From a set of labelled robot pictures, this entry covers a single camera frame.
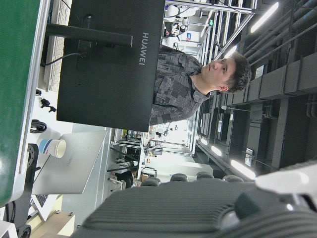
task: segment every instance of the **man's ear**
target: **man's ear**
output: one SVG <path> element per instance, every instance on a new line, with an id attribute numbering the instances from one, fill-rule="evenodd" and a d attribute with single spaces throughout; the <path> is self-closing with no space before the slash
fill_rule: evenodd
<path id="1" fill-rule="evenodd" d="M 225 86 L 225 85 L 222 85 L 222 86 L 219 86 L 219 87 L 218 87 L 218 90 L 219 90 L 220 92 L 226 92 L 226 91 L 229 90 L 229 87 L 228 87 L 228 86 Z"/>

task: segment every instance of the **monitor stand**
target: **monitor stand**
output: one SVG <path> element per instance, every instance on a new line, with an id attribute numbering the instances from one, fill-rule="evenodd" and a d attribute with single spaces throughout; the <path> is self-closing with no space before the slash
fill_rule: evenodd
<path id="1" fill-rule="evenodd" d="M 83 41 L 105 42 L 124 47 L 132 47 L 133 40 L 131 35 L 53 23 L 47 23 L 45 34 Z"/>

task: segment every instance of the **dark hair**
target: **dark hair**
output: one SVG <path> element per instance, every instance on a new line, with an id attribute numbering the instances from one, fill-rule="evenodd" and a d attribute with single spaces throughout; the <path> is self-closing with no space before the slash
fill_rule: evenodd
<path id="1" fill-rule="evenodd" d="M 251 68 L 247 59 L 235 51 L 231 58 L 236 63 L 236 70 L 227 81 L 229 90 L 226 93 L 236 93 L 243 90 L 251 79 Z"/>

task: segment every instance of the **man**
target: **man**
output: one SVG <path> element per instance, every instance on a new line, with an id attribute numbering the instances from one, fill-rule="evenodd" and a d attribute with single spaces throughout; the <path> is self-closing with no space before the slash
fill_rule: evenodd
<path id="1" fill-rule="evenodd" d="M 214 91 L 241 91 L 250 78 L 250 65 L 238 52 L 202 67 L 194 57 L 161 45 L 150 125 L 187 119 Z"/>

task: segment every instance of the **computer equipment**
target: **computer equipment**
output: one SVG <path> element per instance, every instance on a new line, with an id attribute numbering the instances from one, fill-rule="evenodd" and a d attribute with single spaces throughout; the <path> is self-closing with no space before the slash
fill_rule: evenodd
<path id="1" fill-rule="evenodd" d="M 53 3 L 51 23 L 68 25 L 72 0 L 51 0 Z M 62 57 L 64 55 L 64 38 L 58 36 L 50 36 L 48 42 L 48 52 L 46 62 Z M 58 92 L 60 70 L 62 59 L 45 66 L 44 82 L 46 82 L 45 90 Z"/>
<path id="2" fill-rule="evenodd" d="M 32 194 L 81 194 L 102 148 L 106 131 L 64 134 L 66 151 L 62 158 L 49 156 L 35 178 Z"/>
<path id="3" fill-rule="evenodd" d="M 46 221 L 51 213 L 54 204 L 56 203 L 56 199 L 58 194 L 47 194 L 47 195 L 31 195 L 31 203 L 30 205 L 34 205 L 35 208 L 42 219 Z"/>
<path id="4" fill-rule="evenodd" d="M 83 55 L 63 59 L 57 120 L 148 131 L 164 5 L 164 0 L 72 1 L 69 26 L 132 36 L 133 44 L 65 39 L 64 54 Z"/>

